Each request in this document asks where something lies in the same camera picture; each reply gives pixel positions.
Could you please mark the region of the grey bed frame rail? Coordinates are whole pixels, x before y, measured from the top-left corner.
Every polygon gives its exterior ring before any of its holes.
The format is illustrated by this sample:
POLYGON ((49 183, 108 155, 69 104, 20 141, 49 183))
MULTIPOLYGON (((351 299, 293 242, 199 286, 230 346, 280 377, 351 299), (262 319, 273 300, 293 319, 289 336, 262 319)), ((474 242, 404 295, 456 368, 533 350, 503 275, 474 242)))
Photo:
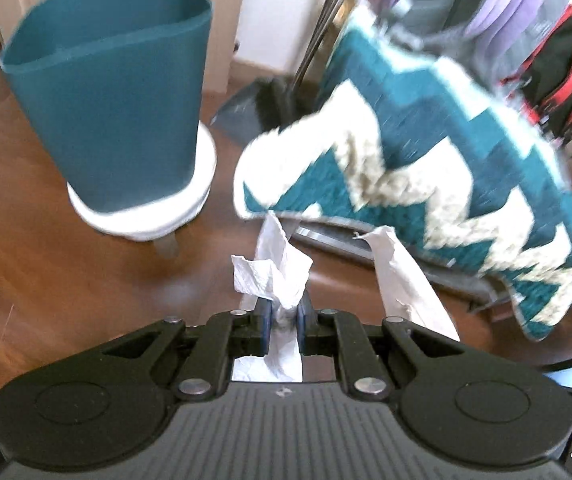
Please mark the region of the grey bed frame rail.
POLYGON ((454 269, 407 249, 393 229, 358 233, 344 226, 301 222, 295 238, 336 256, 374 266, 383 302, 389 312, 406 309, 415 315, 437 316, 444 309, 437 295, 444 290, 486 310, 510 303, 510 288, 499 278, 454 269))

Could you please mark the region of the white tissue piece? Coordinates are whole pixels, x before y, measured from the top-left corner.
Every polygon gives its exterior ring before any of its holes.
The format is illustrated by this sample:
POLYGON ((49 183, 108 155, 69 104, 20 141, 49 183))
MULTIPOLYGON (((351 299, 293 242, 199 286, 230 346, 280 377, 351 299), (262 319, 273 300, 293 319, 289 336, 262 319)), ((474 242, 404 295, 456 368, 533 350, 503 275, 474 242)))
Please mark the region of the white tissue piece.
POLYGON ((449 312, 392 226, 379 226, 356 238, 371 248, 387 316, 404 318, 442 336, 461 340, 449 312))

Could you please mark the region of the teal plastic trash bin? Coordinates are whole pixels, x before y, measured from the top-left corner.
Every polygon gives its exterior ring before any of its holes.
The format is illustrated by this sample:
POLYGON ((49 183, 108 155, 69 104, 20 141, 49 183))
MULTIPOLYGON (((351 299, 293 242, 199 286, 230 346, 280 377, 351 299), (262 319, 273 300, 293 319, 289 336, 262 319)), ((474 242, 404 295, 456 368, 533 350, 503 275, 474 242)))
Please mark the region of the teal plastic trash bin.
POLYGON ((194 174, 201 78, 146 66, 136 47, 18 70, 16 40, 0 67, 64 180, 92 210, 173 195, 194 174))

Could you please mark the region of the teal white quilt blanket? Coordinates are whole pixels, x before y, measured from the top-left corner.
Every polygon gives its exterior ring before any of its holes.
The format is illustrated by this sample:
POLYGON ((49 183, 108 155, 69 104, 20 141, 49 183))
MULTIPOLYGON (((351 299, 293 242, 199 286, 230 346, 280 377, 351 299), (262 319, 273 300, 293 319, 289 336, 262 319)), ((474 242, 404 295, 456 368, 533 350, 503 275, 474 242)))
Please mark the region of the teal white quilt blanket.
POLYGON ((317 109, 245 147, 233 201, 243 219, 390 226, 423 255, 498 278, 533 340, 572 305, 572 186, 556 149, 450 58, 389 41, 364 1, 317 109))

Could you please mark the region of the red black backpack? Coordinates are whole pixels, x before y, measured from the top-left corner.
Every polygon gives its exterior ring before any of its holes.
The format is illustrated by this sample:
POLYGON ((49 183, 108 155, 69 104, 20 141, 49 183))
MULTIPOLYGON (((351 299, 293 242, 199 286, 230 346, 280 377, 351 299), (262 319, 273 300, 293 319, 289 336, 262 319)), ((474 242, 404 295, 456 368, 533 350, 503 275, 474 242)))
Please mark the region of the red black backpack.
POLYGON ((544 136, 559 140, 561 146, 572 141, 572 4, 502 85, 544 136))

